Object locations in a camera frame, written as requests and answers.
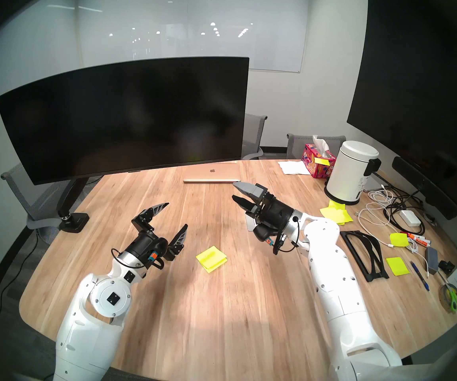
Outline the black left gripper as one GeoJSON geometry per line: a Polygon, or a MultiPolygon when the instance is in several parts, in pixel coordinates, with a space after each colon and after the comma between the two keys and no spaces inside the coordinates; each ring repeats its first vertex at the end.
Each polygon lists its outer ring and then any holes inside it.
{"type": "Polygon", "coordinates": [[[125,249],[125,265],[132,269],[149,269],[151,266],[162,270],[164,261],[173,261],[183,250],[188,225],[185,224],[170,243],[162,237],[157,237],[151,220],[158,215],[169,203],[161,203],[140,212],[131,220],[138,231],[138,236],[125,249]]]}

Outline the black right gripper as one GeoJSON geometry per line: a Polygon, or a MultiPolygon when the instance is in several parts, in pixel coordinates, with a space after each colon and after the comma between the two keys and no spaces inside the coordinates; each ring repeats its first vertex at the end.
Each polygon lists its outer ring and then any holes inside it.
{"type": "Polygon", "coordinates": [[[278,200],[267,188],[259,184],[238,181],[233,186],[244,197],[232,196],[234,200],[251,218],[255,219],[253,233],[256,238],[265,242],[275,237],[273,249],[281,249],[285,241],[285,228],[293,217],[294,209],[278,200]]]}

